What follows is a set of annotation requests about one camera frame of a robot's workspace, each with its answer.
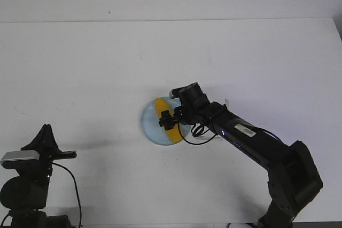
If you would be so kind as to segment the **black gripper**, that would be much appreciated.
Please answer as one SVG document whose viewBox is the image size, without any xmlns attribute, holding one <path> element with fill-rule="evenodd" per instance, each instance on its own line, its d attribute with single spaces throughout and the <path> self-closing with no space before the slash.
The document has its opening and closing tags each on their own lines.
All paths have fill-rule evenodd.
<svg viewBox="0 0 342 228">
<path fill-rule="evenodd" d="M 181 102 L 181 106 L 175 108 L 174 114 L 180 124 L 183 125 L 208 125 L 208 117 L 201 113 L 210 102 L 207 96 L 201 90 L 201 94 L 197 98 L 178 98 Z M 169 110 L 162 111 L 160 113 L 159 125 L 166 131 L 174 128 L 174 121 L 171 119 L 172 115 Z"/>
<path fill-rule="evenodd" d="M 49 151 L 43 151 L 45 146 L 45 133 L 47 136 L 46 147 Z M 39 154 L 37 177 L 48 177 L 52 175 L 52 163 L 54 160 L 74 159 L 77 156 L 76 151 L 61 151 L 55 140 L 50 124 L 44 124 L 35 138 L 22 151 L 33 150 Z"/>
</svg>

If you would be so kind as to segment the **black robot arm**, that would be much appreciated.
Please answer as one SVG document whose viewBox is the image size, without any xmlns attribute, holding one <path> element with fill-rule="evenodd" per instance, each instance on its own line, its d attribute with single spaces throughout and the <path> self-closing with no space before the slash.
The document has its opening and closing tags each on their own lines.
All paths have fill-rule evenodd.
<svg viewBox="0 0 342 228">
<path fill-rule="evenodd" d="M 43 208 L 55 161 L 76 156 L 76 151 L 59 149 L 49 124 L 28 145 L 4 154 L 1 166 L 18 173 L 1 188 L 1 204 L 12 218 L 10 227 L 72 227 L 68 216 L 48 216 Z"/>
<path fill-rule="evenodd" d="M 265 168 L 271 203 L 255 227 L 292 227 L 323 187 L 308 147 L 301 141 L 288 146 L 229 111 L 227 105 L 210 102 L 197 82 L 172 89 L 169 96 L 181 104 L 173 114 L 162 111 L 160 126 L 169 130 L 176 124 L 200 124 Z"/>
</svg>

